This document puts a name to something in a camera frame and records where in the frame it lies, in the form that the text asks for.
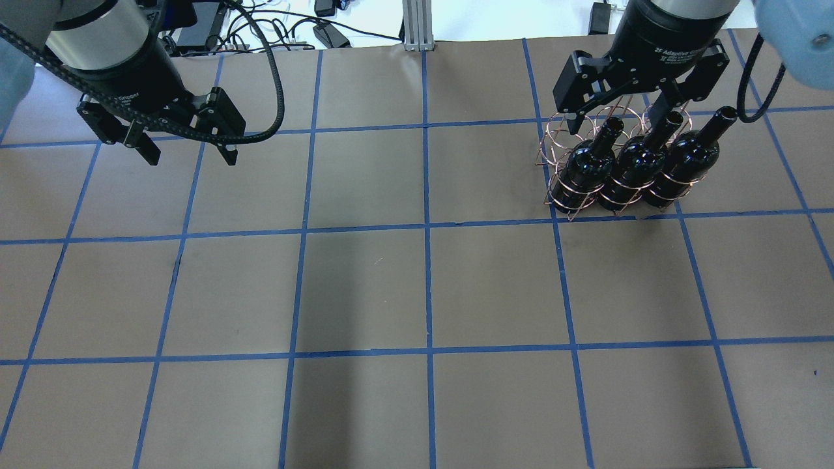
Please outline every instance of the grid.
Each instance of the grid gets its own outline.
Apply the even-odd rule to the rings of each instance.
[[[743,56],[741,49],[736,40],[736,35],[730,31],[733,47],[736,55],[743,63]],[[692,219],[709,219],[709,218],[731,218],[731,217],[754,217],[754,216],[783,216],[783,215],[805,215],[811,225],[811,230],[814,234],[820,256],[825,260],[827,268],[831,277],[834,279],[834,263],[832,263],[831,255],[823,240],[821,231],[817,227],[816,221],[812,217],[814,214],[834,214],[834,208],[811,208],[806,202],[800,185],[796,180],[796,176],[791,170],[791,166],[782,149],[779,138],[774,131],[773,124],[770,118],[766,115],[765,122],[769,134],[772,138],[776,151],[779,154],[780,160],[788,175],[791,185],[796,192],[796,197],[799,199],[800,209],[783,209],[783,210],[757,210],[747,212],[709,212],[709,213],[686,213],[681,208],[680,204],[676,204],[674,214],[656,214],[647,219],[675,219],[678,220],[683,239],[686,244],[686,253],[691,263],[693,275],[695,276],[696,287],[698,295],[700,296],[701,307],[703,309],[704,320],[709,330],[708,340],[663,340],[663,341],[628,341],[628,342],[592,342],[583,343],[577,340],[575,327],[573,322],[573,315],[571,310],[570,300],[570,286],[566,274],[565,258],[562,248],[562,238],[560,229],[563,224],[568,223],[567,219],[557,216],[556,212],[550,208],[550,217],[535,218],[535,219],[503,219],[503,220],[484,220],[484,221],[465,221],[465,222],[433,222],[430,218],[430,129],[441,127],[463,127],[463,126],[489,126],[501,124],[542,124],[547,121],[547,116],[542,116],[539,105],[539,96],[535,82],[535,74],[533,63],[530,59],[530,50],[528,42],[522,40],[525,64],[530,80],[531,97],[534,102],[533,109],[535,116],[528,119],[495,119],[495,120],[477,120],[477,121],[461,121],[461,122],[430,122],[429,115],[429,85],[428,85],[428,66],[426,53],[423,52],[420,60],[421,65],[421,86],[422,86],[422,122],[419,124],[395,124],[395,125],[370,125],[364,127],[341,127],[341,128],[317,128],[317,118],[319,113],[319,90],[321,87],[322,76],[322,62],[324,54],[319,51],[316,63],[316,79],[314,91],[314,103],[312,121],[309,129],[291,129],[279,131],[279,134],[305,134],[309,136],[309,156],[306,174],[306,189],[304,191],[304,217],[302,225],[299,229],[265,229],[265,230],[250,230],[250,231],[223,231],[223,232],[189,232],[188,224],[191,218],[191,211],[193,208],[194,197],[198,188],[198,179],[200,176],[200,169],[203,163],[203,152],[205,144],[201,144],[198,152],[197,163],[193,171],[193,179],[188,195],[188,204],[184,216],[182,230],[179,234],[153,235],[153,236],[113,236],[113,237],[75,237],[73,231],[75,228],[78,215],[81,211],[85,194],[93,175],[99,150],[101,144],[94,141],[73,141],[73,142],[51,142],[45,144],[1,144],[3,136],[7,129],[0,134],[0,149],[14,149],[14,148],[36,148],[42,146],[70,146],[70,145],[84,145],[95,144],[93,157],[90,159],[89,166],[83,181],[78,200],[75,204],[72,219],[70,221],[66,236],[63,238],[51,239],[26,239],[26,240],[0,240],[0,246],[3,245],[61,245],[61,252],[58,257],[58,262],[55,266],[54,275],[48,287],[48,292],[43,301],[43,308],[38,317],[37,327],[35,329],[33,338],[28,348],[28,355],[25,359],[16,360],[0,360],[0,366],[21,366],[22,370],[16,389],[14,391],[13,399],[9,407],[8,416],[3,424],[2,433],[0,433],[0,451],[6,440],[9,427],[14,418],[15,409],[18,403],[18,398],[24,387],[27,379],[27,374],[32,365],[72,365],[72,364],[100,364],[100,363],[149,363],[153,364],[153,371],[148,387],[147,399],[144,405],[144,412],[142,424],[139,431],[139,438],[136,445],[135,456],[133,459],[133,467],[138,468],[141,461],[143,442],[148,428],[148,420],[153,406],[154,391],[157,382],[159,366],[161,363],[167,362],[198,362],[198,361],[251,361],[251,360],[286,360],[287,361],[287,379],[284,392],[284,413],[281,428],[281,438],[279,444],[279,466],[284,467],[286,462],[287,441],[289,433],[289,416],[293,403],[293,382],[294,370],[296,360],[308,360],[318,358],[336,358],[336,357],[358,357],[358,356],[424,356],[427,365],[427,396],[428,396],[428,453],[430,467],[437,467],[437,449],[436,449],[436,435],[435,435],[435,356],[448,354],[472,354],[472,353],[500,353],[500,352],[526,352],[526,351],[568,351],[570,352],[571,363],[574,371],[575,388],[577,396],[577,406],[579,408],[581,433],[585,445],[585,458],[588,467],[595,467],[594,453],[592,446],[592,431],[589,426],[589,418],[587,411],[587,404],[585,401],[585,391],[582,380],[582,369],[580,363],[580,350],[625,350],[625,349],[656,349],[656,348],[678,348],[678,347],[711,347],[715,353],[716,362],[721,373],[721,380],[723,382],[724,391],[726,393],[726,400],[731,412],[731,418],[735,432],[739,441],[741,454],[745,465],[752,467],[754,463],[751,451],[747,446],[742,422],[736,409],[735,397],[733,395],[730,377],[728,375],[724,356],[722,354],[722,347],[730,345],[761,345],[761,344],[798,344],[798,343],[817,343],[817,342],[834,342],[834,335],[799,335],[799,336],[778,336],[778,337],[754,337],[754,338],[720,338],[716,333],[716,326],[713,322],[710,302],[707,298],[701,272],[699,270],[698,261],[696,258],[696,250],[690,238],[690,232],[687,227],[687,222]],[[215,75],[215,85],[220,81],[221,73],[224,66],[224,59],[221,58],[218,63],[217,73]],[[751,83],[752,91],[756,98],[756,102],[761,105],[759,94],[756,90],[755,84]],[[831,111],[834,106],[816,106],[816,107],[792,107],[792,108],[773,108],[770,113],[800,113],[807,111]],[[709,111],[694,111],[693,115],[708,115]],[[539,137],[542,136],[541,126],[538,125]],[[327,228],[312,228],[309,227],[309,212],[310,212],[310,193],[312,180],[314,177],[314,150],[316,144],[316,135],[325,133],[337,132],[363,132],[370,130],[389,130],[389,129],[421,129],[422,144],[423,144],[423,207],[424,207],[424,221],[422,224],[380,224],[367,226],[348,226],[348,227],[327,227]],[[157,137],[156,140],[174,140],[176,137]],[[543,186],[549,179],[548,168],[543,167]],[[611,222],[619,223],[622,221],[634,221],[637,217],[634,215],[626,215],[621,217],[613,216],[584,216],[575,219],[574,224],[594,223],[594,222]],[[562,300],[565,308],[565,323],[569,340],[566,343],[555,344],[518,344],[518,345],[483,345],[483,346],[435,346],[433,339],[433,316],[432,316],[432,258],[431,258],[431,235],[432,229],[436,228],[459,228],[459,227],[480,227],[480,226],[501,226],[501,225],[526,225],[526,224],[544,224],[551,225],[554,236],[554,247],[556,259],[558,261],[559,282],[561,286]],[[307,246],[307,236],[318,233],[349,233],[360,231],[386,231],[386,230],[423,230],[425,239],[425,324],[426,324],[426,341],[425,346],[417,348],[389,348],[389,349],[369,349],[369,350],[327,350],[327,351],[299,351],[297,350],[298,329],[299,329],[299,312],[302,298],[302,284],[304,278],[304,260]],[[231,236],[264,236],[264,235],[298,235],[300,238],[298,267],[296,273],[296,284],[293,304],[292,329],[290,334],[290,346],[287,352],[275,353],[254,353],[254,354],[223,354],[223,355],[179,355],[166,356],[163,353],[163,345],[165,343],[166,332],[168,329],[168,318],[171,313],[174,292],[177,288],[177,280],[180,268],[180,260],[183,257],[186,244],[189,240],[208,239],[208,238],[223,238]],[[36,358],[34,352],[38,344],[38,339],[43,328],[43,323],[48,315],[50,301],[53,296],[56,282],[62,269],[64,258],[69,245],[74,244],[89,244],[89,243],[123,243],[123,242],[155,242],[173,240],[178,241],[177,262],[173,267],[171,273],[170,287],[168,290],[168,297],[165,304],[164,316],[158,337],[158,345],[156,353],[153,356],[109,356],[109,357],[88,357],[88,358]]]

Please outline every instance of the wine bottle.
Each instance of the wine bottle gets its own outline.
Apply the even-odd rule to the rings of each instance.
[[[614,166],[611,147],[622,131],[622,120],[608,118],[593,140],[586,140],[570,151],[565,166],[550,187],[550,197],[557,210],[575,214],[594,203],[596,193]]]
[[[643,194],[643,200],[665,209],[686,195],[716,163],[721,152],[718,139],[737,119],[736,110],[725,106],[716,111],[701,131],[691,130],[679,135],[672,142],[663,169]]]
[[[638,194],[650,184],[666,162],[666,142],[683,124],[683,116],[671,111],[647,135],[637,135],[623,145],[611,175],[600,191],[600,205],[621,212],[635,203]]]

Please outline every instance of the metal post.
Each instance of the metal post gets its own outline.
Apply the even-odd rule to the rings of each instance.
[[[405,50],[435,49],[435,36],[431,32],[431,0],[403,0],[403,25]]]

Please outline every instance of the screw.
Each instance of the screw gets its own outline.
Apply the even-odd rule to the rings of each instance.
[[[814,44],[814,47],[821,48],[828,44],[831,41],[831,34],[823,33],[819,36],[815,37],[814,40],[811,41]]]

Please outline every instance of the bottle neck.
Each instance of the bottle neck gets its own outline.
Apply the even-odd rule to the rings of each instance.
[[[590,154],[594,158],[602,157],[606,152],[611,150],[611,147],[614,146],[614,142],[620,137],[620,134],[623,132],[623,121],[619,118],[612,117],[608,118],[600,131],[594,137],[594,140],[590,143]]]
[[[738,119],[736,110],[729,106],[718,109],[695,137],[698,144],[712,146]]]
[[[682,124],[683,116],[681,116],[681,113],[677,111],[669,112],[666,118],[646,135],[643,145],[652,152],[660,150]]]

